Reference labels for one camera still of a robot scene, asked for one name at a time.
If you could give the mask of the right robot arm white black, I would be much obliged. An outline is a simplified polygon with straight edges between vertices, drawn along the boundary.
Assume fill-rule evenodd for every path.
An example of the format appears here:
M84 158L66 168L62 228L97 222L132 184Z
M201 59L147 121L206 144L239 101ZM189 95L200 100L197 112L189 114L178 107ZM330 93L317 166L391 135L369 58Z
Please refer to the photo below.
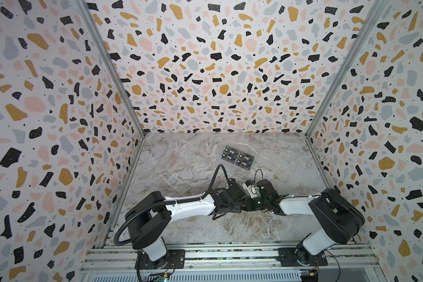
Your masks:
M246 212L270 212L278 216L308 215L318 221L318 230L307 235L293 251L293 260L309 266L336 244L347 244L365 223L363 215L334 189L316 195L279 195L267 179L247 180L249 194L242 204Z

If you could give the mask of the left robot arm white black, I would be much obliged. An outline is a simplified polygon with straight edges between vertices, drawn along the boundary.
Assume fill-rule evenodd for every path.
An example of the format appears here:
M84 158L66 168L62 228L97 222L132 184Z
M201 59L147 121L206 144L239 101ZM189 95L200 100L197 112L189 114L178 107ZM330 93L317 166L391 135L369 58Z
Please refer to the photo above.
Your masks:
M121 242L121 235L116 233L114 244L131 244L133 249L143 250L156 262L167 256L161 235L169 223L195 216L217 219L227 213L240 213L248 195L233 179L228 188L210 189L191 197L164 197L160 191L152 192L127 212L124 224L118 229L128 230L130 238Z

